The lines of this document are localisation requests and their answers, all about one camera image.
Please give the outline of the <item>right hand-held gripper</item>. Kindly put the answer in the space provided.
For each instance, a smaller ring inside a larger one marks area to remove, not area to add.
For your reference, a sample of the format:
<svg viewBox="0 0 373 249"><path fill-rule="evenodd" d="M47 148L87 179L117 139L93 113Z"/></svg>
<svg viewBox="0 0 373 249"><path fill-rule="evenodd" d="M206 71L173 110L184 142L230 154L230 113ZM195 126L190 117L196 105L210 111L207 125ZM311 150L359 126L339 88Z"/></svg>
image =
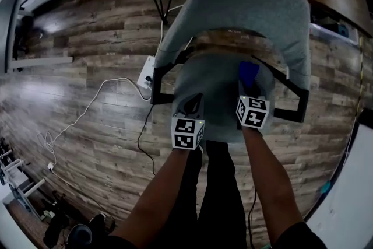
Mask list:
<svg viewBox="0 0 373 249"><path fill-rule="evenodd" d="M269 115L269 101L266 100L265 92L254 81L252 89L247 90L244 83L238 81L238 104L236 116L238 127L250 127L262 129Z"/></svg>

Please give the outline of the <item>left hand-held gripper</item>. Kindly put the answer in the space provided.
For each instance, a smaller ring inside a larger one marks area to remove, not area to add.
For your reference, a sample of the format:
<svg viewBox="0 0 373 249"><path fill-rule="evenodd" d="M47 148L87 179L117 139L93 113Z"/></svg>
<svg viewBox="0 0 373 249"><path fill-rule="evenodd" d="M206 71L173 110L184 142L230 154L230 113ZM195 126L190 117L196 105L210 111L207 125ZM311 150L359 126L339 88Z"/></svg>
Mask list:
<svg viewBox="0 0 373 249"><path fill-rule="evenodd" d="M205 131L204 96L196 93L181 100L171 120L172 146L195 150Z"/></svg>

